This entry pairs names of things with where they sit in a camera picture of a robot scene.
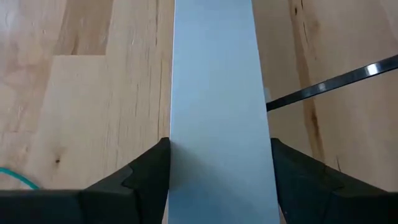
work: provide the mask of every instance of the metal bar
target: metal bar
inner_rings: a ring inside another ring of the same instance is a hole
[[[381,60],[379,62],[358,68],[343,75],[328,79],[316,85],[283,96],[267,103],[267,111],[272,111],[289,104],[305,100],[307,98],[326,93],[331,90],[358,82],[367,78],[375,77],[398,68],[398,55]]]
[[[169,223],[279,223],[251,0],[176,0]]]

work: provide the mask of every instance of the green cable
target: green cable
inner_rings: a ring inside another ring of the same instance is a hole
[[[7,175],[10,175],[11,177],[21,181],[22,183],[28,185],[31,189],[37,190],[40,189],[39,186],[35,185],[32,181],[30,181],[28,178],[24,177],[23,175],[17,174],[16,172],[9,170],[4,167],[0,167],[0,172],[5,173]]]

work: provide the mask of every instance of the wood grain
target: wood grain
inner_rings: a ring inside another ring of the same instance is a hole
[[[169,135],[174,1],[0,4],[0,166],[81,189]]]
[[[285,55],[284,65],[288,68],[282,71],[293,71],[290,76],[282,73],[285,76],[282,82],[274,81],[278,79],[275,72],[263,71],[264,79],[270,80],[267,84],[271,91],[274,88],[292,92],[291,87],[283,84],[298,80],[303,88],[398,52],[396,1],[289,0],[254,1],[254,4],[267,12],[273,10],[269,12],[272,15],[289,15],[272,20],[269,14],[261,13],[258,17],[266,19],[256,21],[257,27],[263,28],[257,29],[258,37],[266,33],[275,35],[271,41],[258,38],[266,46],[263,51],[268,48],[274,54]],[[273,4],[279,7],[265,9]],[[275,33],[270,29],[274,26],[284,32]],[[263,57],[262,63],[273,64],[273,61]],[[325,93],[312,102],[298,103],[303,105],[303,112],[299,108],[290,112],[276,110],[280,117],[270,116],[270,120],[277,120],[270,121],[270,128],[279,129],[272,124],[281,122],[280,119],[304,121],[314,157],[382,189],[398,190],[396,73]],[[289,131],[280,135],[297,149],[308,146],[303,143],[299,146],[297,136]]]

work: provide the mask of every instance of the green wire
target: green wire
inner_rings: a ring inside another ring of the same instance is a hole
[[[30,181],[28,178],[24,177],[23,175],[17,174],[16,172],[9,170],[4,167],[0,167],[0,172],[3,172],[7,175],[10,175],[11,177],[21,181],[22,183],[28,185],[31,189],[37,190],[40,189],[39,186],[35,185],[32,181]]]

